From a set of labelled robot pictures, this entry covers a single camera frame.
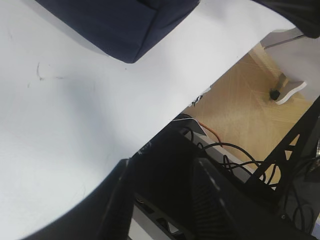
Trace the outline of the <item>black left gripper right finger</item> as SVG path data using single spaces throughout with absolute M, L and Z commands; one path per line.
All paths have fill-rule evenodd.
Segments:
M 239 191 L 206 158 L 193 162 L 191 180 L 197 240 L 313 240 Z

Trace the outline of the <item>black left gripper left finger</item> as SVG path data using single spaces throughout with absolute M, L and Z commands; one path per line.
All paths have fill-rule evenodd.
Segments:
M 29 240 L 126 240 L 134 209 L 134 168 L 122 159 L 82 202 Z

